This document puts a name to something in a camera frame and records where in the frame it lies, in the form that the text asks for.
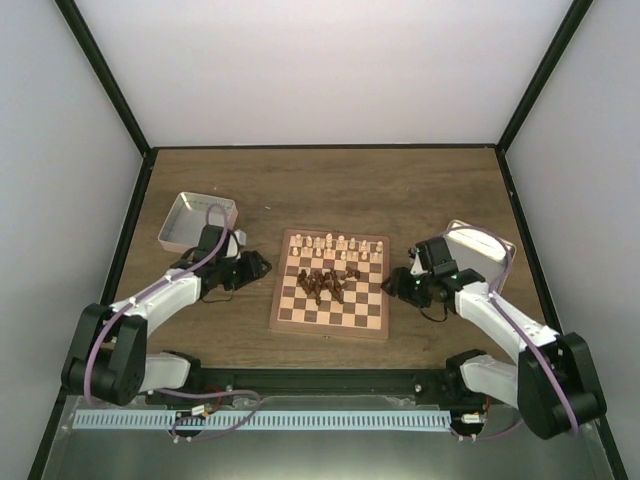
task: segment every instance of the wooden chessboard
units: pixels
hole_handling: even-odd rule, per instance
[[[330,250],[325,248],[328,233],[333,235],[333,248]],[[340,235],[345,237],[342,245],[338,241]],[[311,248],[306,248],[308,236],[314,241]],[[349,248],[351,238],[355,239],[354,249]],[[362,259],[363,240],[368,243],[366,260]],[[376,255],[380,241],[382,253]],[[297,255],[293,254],[294,248],[298,250]],[[348,255],[346,260],[341,260],[343,251]],[[334,269],[340,276],[347,266],[359,270],[361,276],[359,280],[345,280],[343,304],[332,298],[329,291],[323,290],[320,305],[316,305],[315,295],[307,295],[298,285],[297,276],[301,270],[310,274],[316,270],[324,273]],[[285,230],[277,275],[269,323],[271,329],[385,340],[389,337],[389,297],[380,289],[380,284],[389,275],[388,237]]]

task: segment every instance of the white wall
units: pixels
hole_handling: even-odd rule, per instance
[[[497,142],[570,0],[78,0],[154,146]]]
[[[0,16],[0,478],[26,478],[140,156],[54,2]]]
[[[639,20],[638,2],[594,2],[508,152],[561,322],[590,344],[630,478],[640,478]]]

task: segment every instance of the wooden tabletop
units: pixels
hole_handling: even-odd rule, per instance
[[[161,150],[151,176],[117,298],[157,280],[177,255],[157,236],[180,192],[235,200],[247,249],[277,265],[287,228],[385,235],[391,267],[407,249],[453,219],[481,225],[518,248],[503,296],[534,319],[542,313],[513,213],[491,149]],[[269,330],[275,273],[228,303],[183,309],[150,338],[150,352],[188,353],[206,366],[305,368],[441,367],[472,348],[506,355],[456,316],[431,323],[390,302],[389,339],[362,340]],[[224,298],[214,291],[209,298]]]

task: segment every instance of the purple hose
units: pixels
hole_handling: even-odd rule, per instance
[[[98,356],[98,352],[100,351],[100,347],[102,346],[102,343],[104,342],[105,338],[107,338],[107,335],[109,334],[113,326],[116,324],[116,322],[120,319],[120,317],[122,317],[123,314],[125,314],[129,309],[131,309],[131,307],[133,307],[134,304],[138,303],[141,300],[144,300],[149,295],[158,291],[160,288],[164,287],[168,283],[179,280],[185,275],[205,265],[222,248],[222,245],[224,244],[225,238],[229,231],[229,219],[227,218],[227,212],[224,210],[224,208],[221,205],[212,203],[211,205],[209,205],[209,208],[207,208],[207,213],[206,213],[207,225],[209,225],[209,215],[211,213],[211,209],[213,208],[217,208],[218,210],[220,210],[220,213],[222,214],[223,227],[222,227],[222,235],[220,235],[220,240],[218,240],[218,243],[216,244],[214,249],[211,250],[211,253],[209,253],[209,255],[203,258],[200,262],[192,265],[191,267],[187,268],[186,270],[183,270],[182,272],[176,273],[170,278],[170,280],[167,280],[165,277],[163,277],[153,285],[147,287],[145,290],[140,292],[137,297],[131,299],[129,303],[127,303],[122,308],[120,308],[120,310],[114,313],[113,317],[111,317],[109,321],[105,323],[104,327],[102,327],[102,331],[98,334],[98,337],[93,343],[93,347],[91,348],[91,352],[89,353],[89,358],[87,359],[87,366],[84,371],[83,393],[84,393],[84,398],[89,405],[91,406],[94,405],[93,400],[91,398],[91,374],[93,373],[93,366],[96,362],[96,357]]]
[[[534,357],[536,357],[536,360],[538,361],[538,363],[540,363],[540,366],[542,367],[542,370],[544,371],[545,375],[549,379],[549,383],[551,384],[551,387],[553,388],[554,392],[558,396],[558,399],[560,400],[560,403],[562,404],[563,408],[567,412],[567,417],[569,417],[569,423],[571,424],[571,434],[574,435],[574,436],[577,436],[578,433],[579,433],[579,430],[578,430],[578,419],[576,418],[576,414],[573,411],[573,409],[571,408],[571,405],[569,404],[569,400],[567,399],[567,396],[565,395],[564,391],[562,390],[562,387],[560,386],[560,383],[558,383],[558,380],[556,379],[555,375],[553,374],[553,370],[551,370],[551,367],[549,366],[549,364],[545,360],[544,356],[542,355],[542,353],[540,352],[538,347],[536,347],[533,344],[533,342],[531,341],[529,336],[524,332],[524,330],[522,330],[518,326],[518,324],[515,322],[515,320],[513,320],[513,318],[511,318],[511,316],[498,303],[498,300],[497,300],[498,293],[497,293],[496,289],[501,284],[504,283],[504,281],[506,280],[507,276],[511,272],[511,269],[513,268],[513,259],[511,258],[511,253],[509,252],[509,248],[504,243],[504,241],[500,237],[498,237],[495,233],[490,232],[489,230],[481,228],[481,227],[473,227],[473,226],[453,227],[453,228],[447,230],[446,232],[444,232],[443,234],[440,234],[438,236],[443,236],[443,235],[447,234],[448,232],[453,232],[453,231],[456,231],[456,230],[476,230],[478,232],[482,232],[482,233],[484,233],[486,235],[489,235],[494,240],[496,240],[500,244],[500,246],[504,249],[505,254],[507,256],[507,266],[505,267],[504,271],[498,277],[494,278],[493,281],[489,284],[489,302],[498,311],[498,313],[500,315],[502,315],[502,317],[507,321],[507,323],[516,331],[516,333],[522,338],[522,340],[524,340],[524,343],[527,345],[527,347],[529,347],[529,350],[531,350],[531,353],[533,353]],[[505,434],[506,434],[506,432],[511,433],[512,431],[515,431],[515,428],[513,428],[513,430],[510,428],[510,429],[506,430],[503,433],[505,433]],[[491,435],[491,437],[486,437],[486,438],[487,439],[489,439],[489,438],[500,438],[502,436],[503,435],[501,435],[501,434],[497,434],[497,435]]]
[[[235,425],[227,428],[226,430],[223,430],[221,432],[217,432],[214,433],[213,435],[207,435],[207,436],[197,436],[197,437],[193,437],[192,441],[194,442],[201,442],[204,440],[211,440],[213,438],[219,438],[222,437],[224,435],[227,435],[228,433],[231,432],[235,432],[236,430],[238,430],[240,427],[242,427],[245,423],[247,423],[249,420],[251,420],[256,413],[258,413],[258,410],[260,409],[260,405],[262,403],[262,399],[260,398],[260,395],[258,395],[257,392],[254,392],[253,390],[232,390],[230,392],[219,392],[219,393],[184,393],[184,392],[176,392],[174,390],[168,390],[165,388],[159,388],[156,390],[156,392],[160,392],[163,393],[165,395],[171,395],[174,397],[181,397],[181,398],[188,398],[188,399],[193,399],[193,400],[204,400],[204,399],[209,399],[209,398],[222,398],[222,397],[231,397],[231,396],[235,396],[235,395],[250,395],[253,398],[255,398],[258,401],[258,404],[256,405],[256,408],[254,410],[252,410],[251,412],[249,412],[247,414],[246,417],[244,417],[242,420],[240,420],[238,423],[236,423]],[[192,416],[187,416],[187,417],[182,417],[179,418],[178,420],[176,420],[176,422],[171,426],[171,434],[173,435],[174,438],[177,438],[178,433],[176,432],[176,428],[178,427],[178,425],[180,425],[183,422],[186,422],[187,420],[191,420],[194,418],[198,418],[198,417],[192,417]]]

